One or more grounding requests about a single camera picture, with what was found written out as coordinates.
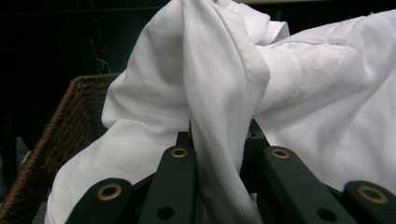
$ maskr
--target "white fabric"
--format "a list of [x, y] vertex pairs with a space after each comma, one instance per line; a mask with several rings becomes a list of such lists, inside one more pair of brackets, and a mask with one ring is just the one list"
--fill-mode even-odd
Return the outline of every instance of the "white fabric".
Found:
[[57, 174], [46, 223], [100, 180], [154, 173], [189, 118], [209, 223], [262, 223], [238, 175], [252, 118], [324, 183], [396, 193], [396, 10], [288, 35], [243, 4], [171, 1], [109, 88], [109, 130]]

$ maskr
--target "white garment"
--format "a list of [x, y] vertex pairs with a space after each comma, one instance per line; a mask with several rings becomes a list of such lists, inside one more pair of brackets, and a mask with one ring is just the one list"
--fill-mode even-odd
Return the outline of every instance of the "white garment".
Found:
[[57, 174], [46, 223], [100, 180], [154, 173], [189, 118], [210, 223], [262, 223], [238, 175], [252, 118], [324, 183], [396, 193], [396, 10], [288, 35], [243, 4], [171, 1], [109, 88], [109, 130]]

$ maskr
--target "woven basket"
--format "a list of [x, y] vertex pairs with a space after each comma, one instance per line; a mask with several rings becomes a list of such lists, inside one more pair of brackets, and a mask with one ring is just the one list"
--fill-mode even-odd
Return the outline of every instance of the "woven basket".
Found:
[[106, 132], [102, 109], [108, 86], [117, 76], [77, 77], [71, 81], [5, 198], [0, 223], [32, 223], [62, 165]]

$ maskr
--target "metal grommet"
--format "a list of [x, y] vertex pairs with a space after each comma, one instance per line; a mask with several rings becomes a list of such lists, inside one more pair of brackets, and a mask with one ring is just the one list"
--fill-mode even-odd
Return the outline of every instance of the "metal grommet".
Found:
[[118, 184], [108, 184], [99, 188], [96, 196], [101, 201], [110, 201], [117, 198], [122, 192], [122, 187]]
[[358, 193], [364, 199], [372, 202], [372, 203], [387, 203], [388, 197], [381, 190], [375, 189], [369, 186], [362, 185], [358, 187]]
[[283, 150], [283, 149], [274, 149], [272, 151], [272, 155], [275, 157], [278, 157], [280, 159], [287, 159], [288, 157], [290, 157], [289, 152]]
[[183, 158], [189, 154], [189, 151], [184, 148], [173, 149], [171, 155], [176, 158]]

